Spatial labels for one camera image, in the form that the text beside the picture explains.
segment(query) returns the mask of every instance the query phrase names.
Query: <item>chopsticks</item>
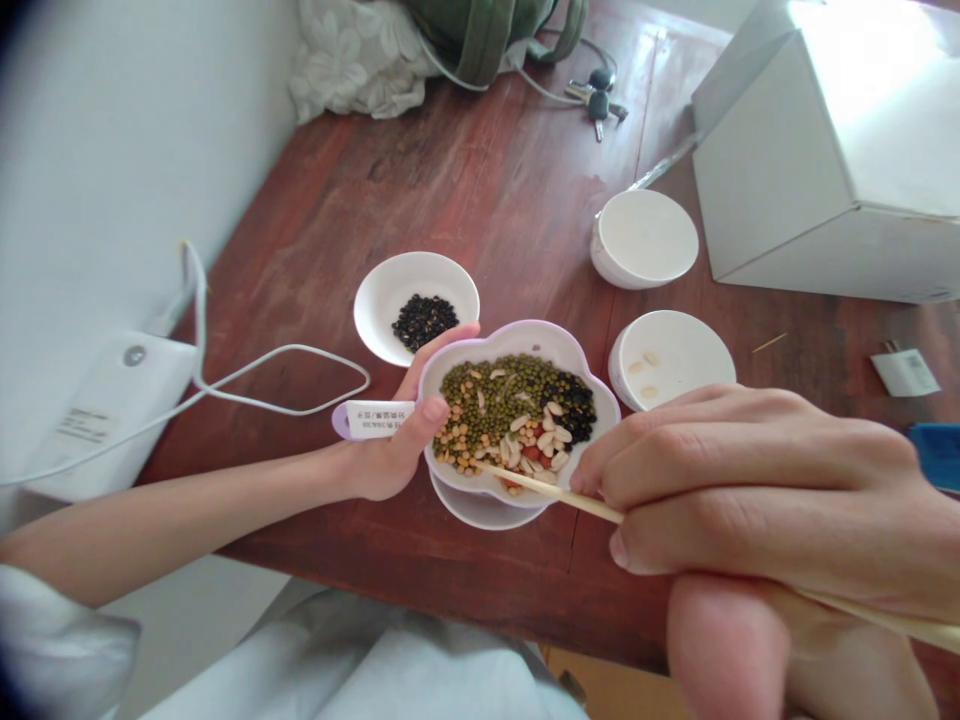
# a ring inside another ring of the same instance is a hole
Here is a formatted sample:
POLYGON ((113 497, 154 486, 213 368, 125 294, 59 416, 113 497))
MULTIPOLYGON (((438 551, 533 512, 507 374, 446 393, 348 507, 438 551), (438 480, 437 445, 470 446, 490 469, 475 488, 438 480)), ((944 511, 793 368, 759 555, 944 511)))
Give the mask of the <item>chopsticks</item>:
MULTIPOLYGON (((602 503, 599 500, 595 500, 594 498, 588 498, 584 497, 583 495, 578 495, 577 493, 569 492, 568 490, 562 490, 555 485, 548 485, 547 483, 540 482, 539 480, 528 478, 526 475, 511 472, 510 470, 504 470, 503 468, 498 468, 494 465, 479 463, 477 467, 486 470, 491 475, 503 478, 504 480, 509 480, 510 482, 516 483, 517 485, 525 487, 528 490, 533 490, 534 492, 540 493, 541 495, 554 500, 558 500, 562 503, 575 507, 578 510, 583 510, 591 515, 596 515, 597 517, 608 520, 615 525, 620 525, 624 520, 624 514, 622 512, 619 510, 614 510, 609 505, 602 503)), ((960 627, 955 625, 947 625, 945 623, 938 623, 932 620, 923 620, 921 618, 915 618, 909 615, 898 615, 896 613, 875 610, 874 608, 861 605, 860 603, 831 597, 830 595, 824 595, 811 590, 801 590, 800 588, 790 589, 801 597, 807 598, 808 600, 813 600, 821 605, 826 605, 827 607, 831 607, 835 610, 845 612, 848 615, 853 615, 854 617, 860 618, 861 620, 866 620, 874 625, 879 625, 880 627, 885 627, 888 630, 909 635, 910 637, 922 642, 960 655, 960 627)))

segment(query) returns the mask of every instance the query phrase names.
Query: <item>red wooden tabletop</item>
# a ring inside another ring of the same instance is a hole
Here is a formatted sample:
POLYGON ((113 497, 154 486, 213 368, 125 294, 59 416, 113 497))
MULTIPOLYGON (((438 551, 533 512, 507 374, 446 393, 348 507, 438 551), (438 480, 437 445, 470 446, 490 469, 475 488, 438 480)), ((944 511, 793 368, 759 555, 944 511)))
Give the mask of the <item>red wooden tabletop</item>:
MULTIPOLYGON (((349 357, 373 375, 363 397, 388 398, 402 370, 361 343, 352 303, 384 259, 447 255, 473 276, 490 331, 521 318, 557 323, 606 381, 620 330, 655 309, 692 313, 726 341, 741 382, 795 390, 841 415, 897 428, 960 421, 956 304, 911 307, 720 285, 705 250, 682 279, 626 292, 589 261, 593 215, 690 130, 685 107, 727 38, 631 0, 594 0, 586 35, 619 60, 615 100, 630 108, 598 145, 584 113, 556 109, 516 75, 474 95, 431 81, 427 101, 397 120, 325 115, 300 128, 210 274, 206 374, 222 377, 286 343, 349 357), (765 341, 787 337, 761 351, 765 341), (868 356, 887 339, 920 348, 944 390, 894 399, 868 356)), ((559 92, 597 58, 580 49, 537 73, 559 92)), ((692 165, 655 189, 680 202, 703 235, 692 165)), ((192 337, 184 322, 178 336, 192 337)), ((311 407, 356 376, 315 356, 283 356, 233 392, 311 407)), ((172 421, 140 482, 305 452, 336 439, 328 412, 306 418, 205 400, 172 421)), ((517 530, 475 530, 452 517, 421 463, 384 503, 303 513, 227 547, 230 557, 422 612, 559 647, 664 670, 669 581, 626 575, 610 560, 611 527, 555 505, 517 530)), ((945 717, 958 717, 960 665, 921 648, 945 717)))

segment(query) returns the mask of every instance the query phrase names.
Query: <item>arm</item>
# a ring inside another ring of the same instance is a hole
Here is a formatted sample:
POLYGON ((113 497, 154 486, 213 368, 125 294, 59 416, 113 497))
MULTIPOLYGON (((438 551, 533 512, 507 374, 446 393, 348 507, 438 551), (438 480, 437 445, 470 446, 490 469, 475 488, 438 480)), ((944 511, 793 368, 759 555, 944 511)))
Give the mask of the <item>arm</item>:
MULTIPOLYGON (((479 330, 454 328, 424 346, 395 399, 414 399, 427 359, 479 330)), ((64 508, 0 540, 0 563, 84 605, 104 605, 297 513, 352 498, 392 497, 410 481, 447 413, 441 398, 431 398, 389 440, 338 443, 64 508)))

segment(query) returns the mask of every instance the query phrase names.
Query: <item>bag strap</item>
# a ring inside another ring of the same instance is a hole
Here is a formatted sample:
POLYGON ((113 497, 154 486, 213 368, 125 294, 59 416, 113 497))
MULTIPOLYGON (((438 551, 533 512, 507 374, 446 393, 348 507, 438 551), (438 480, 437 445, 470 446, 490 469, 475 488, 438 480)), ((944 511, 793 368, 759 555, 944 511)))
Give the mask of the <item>bag strap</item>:
POLYGON ((569 57, 580 42, 589 9, 590 0, 570 0, 567 6, 567 21, 557 39, 557 44, 550 49, 531 38, 527 46, 527 55, 539 63, 557 63, 569 57))
POLYGON ((515 0, 473 0, 467 18, 457 77, 471 85, 490 85, 507 49, 515 0))

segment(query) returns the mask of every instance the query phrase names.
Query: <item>keys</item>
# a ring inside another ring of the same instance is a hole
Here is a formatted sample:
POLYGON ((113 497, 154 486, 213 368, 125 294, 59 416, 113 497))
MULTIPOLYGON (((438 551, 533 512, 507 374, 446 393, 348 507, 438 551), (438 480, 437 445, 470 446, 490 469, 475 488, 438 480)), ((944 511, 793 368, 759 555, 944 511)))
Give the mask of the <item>keys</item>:
MULTIPOLYGON (((563 91, 570 97, 575 97, 578 100, 581 100, 583 104, 586 105, 590 100, 590 96, 594 93, 595 88, 584 83, 579 83, 576 80, 571 80, 563 91)), ((618 105, 615 102, 609 103, 608 109, 610 114, 617 118, 617 125, 626 120, 627 115, 630 114, 630 111, 627 110, 623 105, 618 105)))
POLYGON ((597 90, 590 94, 590 99, 587 101, 587 115, 593 120, 597 142, 603 142, 603 121, 610 116, 610 100, 605 91, 597 90))
POLYGON ((592 73, 590 73, 590 79, 587 80, 587 84, 590 85, 594 90, 604 90, 610 92, 613 90, 613 83, 616 81, 617 76, 613 74, 613 68, 603 67, 597 68, 592 73))

